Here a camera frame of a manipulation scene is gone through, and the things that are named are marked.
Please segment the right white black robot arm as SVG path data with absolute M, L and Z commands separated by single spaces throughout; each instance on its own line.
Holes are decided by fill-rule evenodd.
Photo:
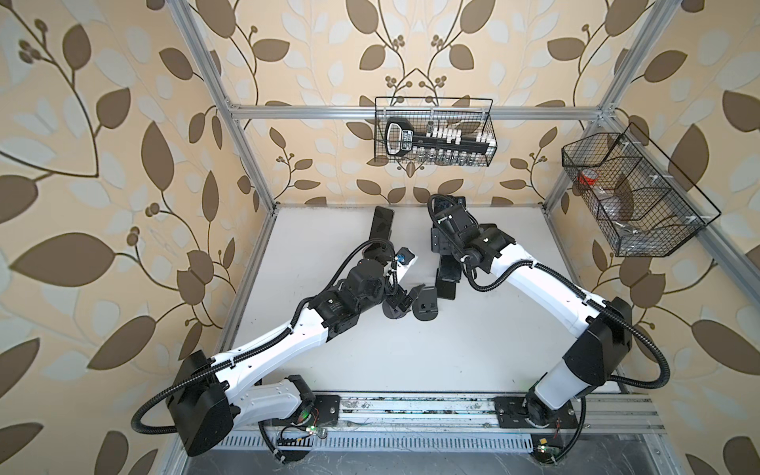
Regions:
M 463 202 L 450 195 L 433 194 L 427 211 L 439 237 L 439 253 L 458 262 L 474 291 L 489 293 L 508 283 L 550 312 L 576 338 L 560 362 L 526 392 L 520 414 L 532 425 L 548 426 L 571 400 L 610 381 L 645 390 L 670 382 L 667 358 L 649 336 L 635 328 L 628 302 L 607 300 L 577 286 L 498 227 L 479 223 Z M 617 374 L 634 342 L 653 355 L 659 368 L 655 378 L 636 380 Z

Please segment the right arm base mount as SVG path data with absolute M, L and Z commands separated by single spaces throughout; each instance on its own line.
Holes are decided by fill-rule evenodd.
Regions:
M 538 398 L 526 395 L 505 395 L 493 399 L 494 410 L 501 429 L 577 429 L 580 411 L 572 402 L 560 409 L 551 409 Z

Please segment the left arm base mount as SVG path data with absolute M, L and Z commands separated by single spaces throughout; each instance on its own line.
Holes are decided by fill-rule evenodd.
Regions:
M 276 427 L 333 427 L 340 418 L 340 402 L 338 394 L 317 394 L 313 401 L 303 403 L 296 412 L 285 420 L 275 420 Z

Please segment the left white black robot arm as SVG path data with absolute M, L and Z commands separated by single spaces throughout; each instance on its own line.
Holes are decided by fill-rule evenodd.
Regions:
M 394 249 L 387 239 L 369 239 L 350 253 L 378 245 L 378 255 L 350 258 L 317 295 L 303 298 L 293 316 L 273 331 L 238 348 L 207 356 L 192 353 L 171 386 L 142 404 L 131 419 L 141 435 L 181 439 L 185 453 L 198 456 L 235 428 L 288 420 L 311 410 L 315 397 L 299 375 L 265 385 L 262 380 L 296 356 L 319 348 L 354 328 L 362 314 L 383 303 L 405 303 L 401 281 L 417 255 Z

